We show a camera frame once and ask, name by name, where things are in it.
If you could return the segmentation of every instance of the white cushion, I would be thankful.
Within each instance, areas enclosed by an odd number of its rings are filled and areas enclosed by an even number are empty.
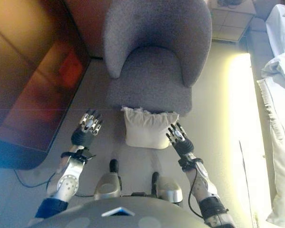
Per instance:
[[[267,221],[285,228],[285,143],[276,138],[273,128],[271,128],[271,137],[273,138],[276,196],[272,213]]]
[[[262,69],[262,75],[281,73],[285,79],[285,52],[271,59]]]
[[[169,146],[168,127],[176,124],[177,113],[151,114],[140,109],[123,107],[126,126],[125,142],[129,146],[164,149]]]

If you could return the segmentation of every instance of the wall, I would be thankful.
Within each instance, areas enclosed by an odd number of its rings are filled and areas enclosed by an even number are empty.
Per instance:
[[[112,0],[65,0],[90,56],[103,57],[102,31]]]

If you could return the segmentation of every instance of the gray upholstered fabric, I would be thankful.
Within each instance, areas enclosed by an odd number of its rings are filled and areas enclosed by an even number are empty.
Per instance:
[[[164,47],[180,60],[185,86],[206,61],[211,17],[204,0],[113,0],[104,30],[104,59],[118,78],[128,55],[143,46]]]
[[[281,4],[281,0],[253,0],[256,9],[256,17],[266,20],[272,8]]]
[[[261,18],[253,18],[249,24],[251,31],[266,32],[266,23]]]
[[[266,32],[249,31],[248,37],[254,55],[269,56],[271,58],[274,57],[270,47],[269,38]]]
[[[108,104],[190,111],[211,43],[204,0],[113,0],[104,29],[104,59],[115,78]]]
[[[127,58],[120,78],[112,80],[107,101],[114,108],[125,105],[185,115],[191,110],[191,88],[183,85],[180,67],[167,49],[138,48]]]

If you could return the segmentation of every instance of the bed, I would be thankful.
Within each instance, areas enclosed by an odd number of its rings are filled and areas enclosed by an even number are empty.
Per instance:
[[[266,20],[274,54],[257,83],[270,120],[276,196],[267,221],[285,228],[285,5],[275,5]]]

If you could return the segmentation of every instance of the bedside table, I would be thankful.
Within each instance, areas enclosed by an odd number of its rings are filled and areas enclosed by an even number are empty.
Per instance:
[[[239,42],[256,10],[252,0],[243,0],[240,5],[222,7],[211,0],[212,38]]]

